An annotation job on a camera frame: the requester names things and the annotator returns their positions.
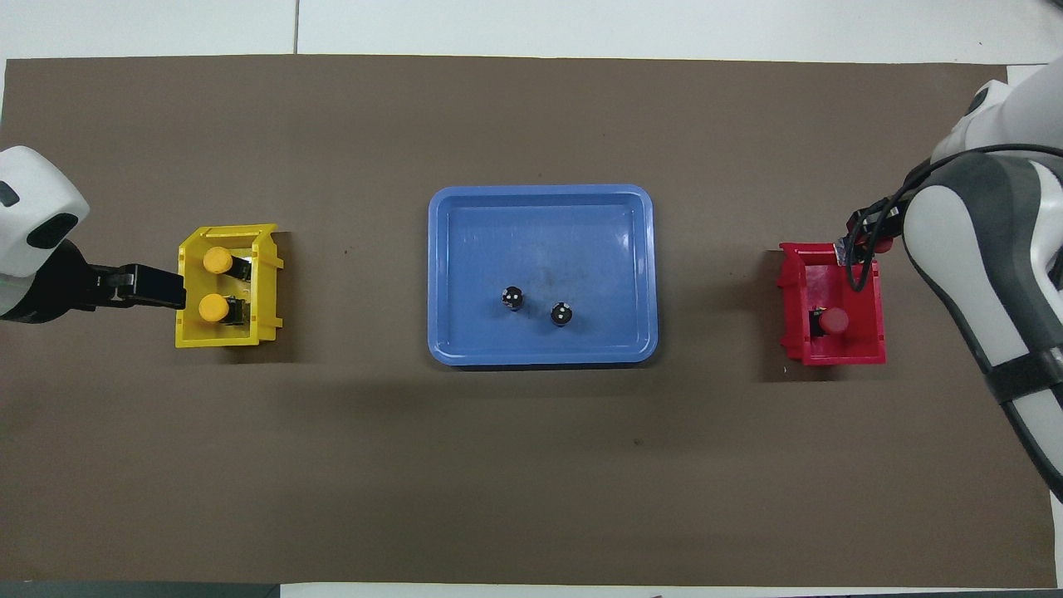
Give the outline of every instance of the red bottle cap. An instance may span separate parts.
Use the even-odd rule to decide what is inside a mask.
[[[820,314],[820,328],[827,335],[841,335],[849,328],[849,315],[841,308],[829,308]]]

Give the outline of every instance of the brown mat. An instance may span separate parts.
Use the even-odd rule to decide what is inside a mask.
[[[0,326],[0,576],[1054,585],[1048,492],[904,251],[884,366],[788,361],[780,240],[830,240],[999,67],[236,56],[13,61],[3,147],[92,206],[96,262],[275,221],[276,343],[173,314]],[[425,346],[428,199],[653,195],[642,368],[469,373]]]

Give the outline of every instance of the blue plastic tray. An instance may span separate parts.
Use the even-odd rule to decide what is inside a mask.
[[[524,307],[502,305],[507,286]],[[559,328],[559,302],[574,318]],[[640,362],[657,348],[654,216],[635,185],[448,187],[428,205],[428,351],[440,362]]]

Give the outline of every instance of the yellow bottle cap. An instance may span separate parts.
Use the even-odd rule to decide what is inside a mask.
[[[212,292],[200,302],[200,318],[206,322],[221,322],[229,315],[229,302],[217,292]]]
[[[212,246],[203,255],[203,267],[213,274],[223,274],[233,267],[233,252],[224,246]]]

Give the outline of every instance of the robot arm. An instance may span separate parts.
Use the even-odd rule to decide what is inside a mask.
[[[902,234],[1027,454],[1063,499],[1063,59],[1014,89],[993,81],[892,197],[858,210],[853,275]]]
[[[85,199],[39,153],[0,151],[0,320],[38,324],[71,309],[184,308],[176,274],[86,262],[66,235],[87,215]]]

